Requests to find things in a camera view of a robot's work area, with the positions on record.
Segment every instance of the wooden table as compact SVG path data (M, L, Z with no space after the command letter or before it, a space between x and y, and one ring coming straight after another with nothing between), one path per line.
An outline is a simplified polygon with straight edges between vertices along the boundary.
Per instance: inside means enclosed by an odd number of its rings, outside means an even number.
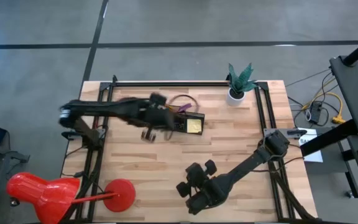
M80 99L96 101L99 84L85 82ZM268 85L277 127L294 127L284 82L268 81ZM202 136L174 133L168 142L163 140L162 133L157 133L155 143L149 144L140 139L143 129L110 118L99 184L104 188L114 179L129 179L135 186L136 199L133 206L122 213L110 212L103 202L97 202L94 221L277 221L268 173L251 172L234 185L224 204L197 215L188 213L186 199L181 198L175 188L185 180L185 169L193 162L203 165L212 159L218 168L215 175L219 175L230 171L253 153L262 138L255 92L247 92L239 107L226 104L227 87L115 87L113 100L128 96L148 98L151 92L159 92L168 99L179 94L196 98L201 105L200 113L205 114L204 133ZM262 101L267 126L270 127L264 96ZM91 126L93 117L84 117L84 120ZM68 152L80 147L80 144L80 140L72 141ZM65 160L63 173L73 174L83 170L85 155L85 149L70 155ZM290 147L284 161L295 157L301 157L300 149ZM291 190L307 211L316 217L304 162L295 160L286 168ZM262 164L258 169L267 169L267 165ZM280 193L284 214L287 214L285 200Z

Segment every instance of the yellow cable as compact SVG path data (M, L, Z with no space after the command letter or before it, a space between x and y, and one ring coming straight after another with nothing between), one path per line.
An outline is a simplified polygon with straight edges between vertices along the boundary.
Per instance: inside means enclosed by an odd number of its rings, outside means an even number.
M331 93L331 92L327 92L327 93L325 93L325 94L331 95L331 96L335 96L335 97L339 100L339 102L341 103L341 108L339 109L338 115L342 115L342 100L341 100L341 97L339 97L337 94ZM310 105L311 102L313 102L314 100L316 100L317 98L319 98L320 96L323 96L323 95L324 95L324 93L321 93L321 94L319 94L318 96L316 96L315 98L313 98L311 101L309 101L306 105L304 105L304 106L302 107L302 110L305 110L307 107L309 107L309 105Z

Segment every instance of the floor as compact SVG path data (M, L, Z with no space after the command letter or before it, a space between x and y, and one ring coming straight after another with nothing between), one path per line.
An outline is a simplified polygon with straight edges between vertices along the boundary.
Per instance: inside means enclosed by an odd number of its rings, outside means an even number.
M240 70L252 62L254 79L291 83L357 45L358 0L0 0L0 127L12 150L31 155L14 172L55 179L67 146L58 108L84 80L222 80L228 63ZM288 95L306 103L324 74ZM351 118L346 107L343 117ZM304 116L296 123L308 127ZM358 223L344 175L309 178L320 218ZM8 201L1 196L0 223L37 221L32 206Z

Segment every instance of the red lamp shade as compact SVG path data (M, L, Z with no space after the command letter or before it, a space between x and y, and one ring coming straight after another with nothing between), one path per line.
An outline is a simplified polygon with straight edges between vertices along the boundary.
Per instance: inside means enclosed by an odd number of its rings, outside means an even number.
M32 203L42 223L53 224L63 218L79 187L80 180L77 178L46 181L21 172L9 179L6 190L10 196Z
M32 203L38 219L44 224L58 223L74 203L103 200L110 211L123 212L135 201L135 188L129 180L113 180L103 194L75 199L79 187L80 180L77 178L46 181L21 172L9 179L6 190L10 196Z

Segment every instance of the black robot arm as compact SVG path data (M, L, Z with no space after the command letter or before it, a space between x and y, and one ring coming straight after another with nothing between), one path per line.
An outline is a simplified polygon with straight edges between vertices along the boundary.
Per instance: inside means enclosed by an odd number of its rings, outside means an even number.
M82 116L117 117L127 124L146 127L149 130L142 138L153 141L152 129L173 130L174 113L165 107L166 98L152 93L150 98L123 98L115 102L71 100L61 107L59 123L79 133L87 146L100 144L99 131L91 129Z
M217 207L224 203L233 185L237 181L253 171L260 164L266 163L267 161L276 161L285 156L289 143L286 137L280 131L276 130L264 137L263 140L258 143L258 147L254 153L245 161L241 162L227 174L221 174L217 177L208 177L208 175L213 175L216 172L216 166L213 161L208 161L205 164L207 167L206 171L204 171L199 164L193 163L186 169L186 179L188 182L182 182L177 185L177 190L182 197L190 196L186 201L189 213L196 215L204 209ZM286 194L291 194L291 191L285 184L280 184L280 186ZM192 187L199 189L195 195L191 195ZM295 209L299 214L302 214L302 218L313 218L300 206L295 196L290 196L290 198L294 200L294 205L298 205L295 206Z

